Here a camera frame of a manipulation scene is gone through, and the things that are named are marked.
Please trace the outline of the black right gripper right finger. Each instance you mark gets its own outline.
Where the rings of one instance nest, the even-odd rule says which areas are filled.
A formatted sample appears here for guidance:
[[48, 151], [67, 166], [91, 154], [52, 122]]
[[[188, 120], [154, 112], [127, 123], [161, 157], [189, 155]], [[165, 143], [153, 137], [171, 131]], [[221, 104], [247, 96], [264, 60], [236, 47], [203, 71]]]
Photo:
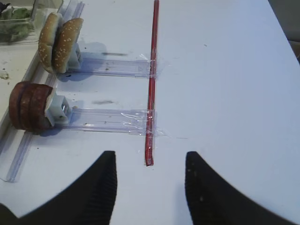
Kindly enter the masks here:
[[186, 154], [185, 195], [195, 225], [294, 225], [226, 181], [196, 152]]

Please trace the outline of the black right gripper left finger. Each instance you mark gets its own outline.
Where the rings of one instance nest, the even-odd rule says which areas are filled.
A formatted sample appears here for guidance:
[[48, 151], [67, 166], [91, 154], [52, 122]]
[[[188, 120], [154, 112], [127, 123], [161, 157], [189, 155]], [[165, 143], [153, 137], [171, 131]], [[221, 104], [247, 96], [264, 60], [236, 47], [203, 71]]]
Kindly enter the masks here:
[[0, 206], [2, 225], [108, 225], [117, 196], [115, 151], [104, 151], [71, 185], [24, 216]]

